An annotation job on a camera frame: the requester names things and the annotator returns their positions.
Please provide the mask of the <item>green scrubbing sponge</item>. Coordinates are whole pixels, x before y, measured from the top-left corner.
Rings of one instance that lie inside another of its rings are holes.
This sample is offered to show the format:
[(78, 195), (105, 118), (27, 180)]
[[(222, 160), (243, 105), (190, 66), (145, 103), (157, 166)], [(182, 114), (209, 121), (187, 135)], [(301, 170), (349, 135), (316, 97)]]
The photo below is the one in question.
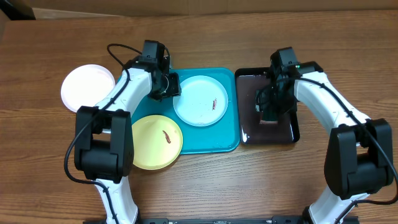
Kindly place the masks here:
[(279, 114), (270, 103), (264, 103), (260, 106), (261, 123), (277, 123)]

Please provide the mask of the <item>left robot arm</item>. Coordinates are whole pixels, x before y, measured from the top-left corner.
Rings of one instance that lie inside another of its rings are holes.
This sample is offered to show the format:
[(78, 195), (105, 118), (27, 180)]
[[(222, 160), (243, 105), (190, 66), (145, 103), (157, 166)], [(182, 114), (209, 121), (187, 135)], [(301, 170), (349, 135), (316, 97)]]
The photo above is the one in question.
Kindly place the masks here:
[(155, 101), (181, 94), (177, 73), (170, 72), (168, 48), (145, 40), (143, 49), (122, 63), (119, 83), (95, 106), (76, 112), (75, 137), (64, 158), (67, 177), (94, 185), (106, 210), (104, 223), (140, 223), (128, 175), (134, 146), (131, 117), (143, 98)]

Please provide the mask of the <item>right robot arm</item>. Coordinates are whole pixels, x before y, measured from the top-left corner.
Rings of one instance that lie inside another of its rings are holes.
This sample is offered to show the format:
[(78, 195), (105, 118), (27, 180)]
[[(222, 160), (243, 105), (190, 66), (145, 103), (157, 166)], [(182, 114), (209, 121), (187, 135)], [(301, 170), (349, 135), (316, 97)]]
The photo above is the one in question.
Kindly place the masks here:
[(361, 203), (397, 202), (396, 197), (387, 201), (368, 198), (397, 182), (392, 129), (385, 119), (371, 119), (357, 110), (333, 87), (319, 64), (300, 63), (291, 47), (271, 55), (267, 75), (270, 83), (256, 92), (256, 109), (263, 122), (296, 112), (297, 102), (301, 102), (329, 134), (326, 188), (304, 209), (300, 223), (342, 223)]

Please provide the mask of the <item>yellow plate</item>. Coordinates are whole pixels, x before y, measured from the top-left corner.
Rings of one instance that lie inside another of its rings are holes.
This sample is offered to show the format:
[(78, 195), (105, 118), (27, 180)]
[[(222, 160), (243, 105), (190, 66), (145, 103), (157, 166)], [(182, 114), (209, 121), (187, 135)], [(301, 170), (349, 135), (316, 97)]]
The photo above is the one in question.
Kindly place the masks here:
[(144, 170), (167, 167), (180, 155), (183, 135), (178, 124), (161, 115), (150, 115), (132, 125), (133, 164)]

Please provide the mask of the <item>teal plastic tray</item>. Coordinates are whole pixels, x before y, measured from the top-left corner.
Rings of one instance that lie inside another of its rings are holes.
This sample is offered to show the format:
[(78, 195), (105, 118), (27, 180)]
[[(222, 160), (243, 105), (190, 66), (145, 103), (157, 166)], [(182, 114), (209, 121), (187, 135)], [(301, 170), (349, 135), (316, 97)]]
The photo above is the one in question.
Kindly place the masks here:
[(155, 101), (148, 96), (144, 97), (132, 115), (132, 122), (150, 116), (162, 115), (175, 121), (183, 135), (181, 154), (202, 154), (214, 152), (229, 152), (234, 150), (239, 142), (239, 116), (236, 99), (234, 74), (227, 68), (192, 68), (175, 70), (178, 73), (180, 84), (193, 76), (209, 76), (218, 80), (228, 94), (228, 109), (224, 116), (215, 124), (198, 127), (183, 122), (173, 107), (173, 98)]

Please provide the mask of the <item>black water tray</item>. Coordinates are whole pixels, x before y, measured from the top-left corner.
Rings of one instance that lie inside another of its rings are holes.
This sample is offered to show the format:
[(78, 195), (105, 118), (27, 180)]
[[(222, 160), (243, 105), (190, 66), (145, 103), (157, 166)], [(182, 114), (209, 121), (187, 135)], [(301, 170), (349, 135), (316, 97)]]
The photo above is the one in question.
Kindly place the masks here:
[(270, 69), (239, 68), (235, 71), (239, 133), (243, 144), (293, 144), (300, 139), (297, 114), (282, 115), (277, 123), (261, 123), (256, 91), (270, 84)]

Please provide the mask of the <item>dark object top-left corner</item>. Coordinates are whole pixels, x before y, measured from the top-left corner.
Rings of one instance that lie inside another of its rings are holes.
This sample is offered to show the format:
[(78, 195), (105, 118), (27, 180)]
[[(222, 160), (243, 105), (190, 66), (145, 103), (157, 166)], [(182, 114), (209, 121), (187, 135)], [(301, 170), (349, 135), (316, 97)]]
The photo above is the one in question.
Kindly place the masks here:
[(1, 0), (1, 10), (12, 21), (36, 20), (33, 9), (21, 0)]

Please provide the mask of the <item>white plate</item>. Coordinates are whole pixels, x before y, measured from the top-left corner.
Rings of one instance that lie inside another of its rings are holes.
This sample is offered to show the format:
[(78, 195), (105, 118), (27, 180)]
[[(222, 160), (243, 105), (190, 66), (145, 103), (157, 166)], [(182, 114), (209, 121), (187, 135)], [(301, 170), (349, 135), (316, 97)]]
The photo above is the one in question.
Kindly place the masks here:
[(72, 112), (81, 106), (94, 106), (114, 88), (115, 79), (101, 65), (87, 64), (72, 70), (64, 79), (60, 95), (63, 104)]

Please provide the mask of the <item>light blue plate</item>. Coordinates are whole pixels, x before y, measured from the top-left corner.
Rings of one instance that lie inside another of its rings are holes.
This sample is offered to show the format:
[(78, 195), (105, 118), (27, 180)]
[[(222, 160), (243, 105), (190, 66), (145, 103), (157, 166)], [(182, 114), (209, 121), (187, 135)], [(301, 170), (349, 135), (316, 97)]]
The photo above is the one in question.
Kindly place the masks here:
[(199, 75), (184, 80), (173, 98), (177, 116), (185, 123), (204, 127), (217, 123), (228, 109), (228, 94), (216, 79)]

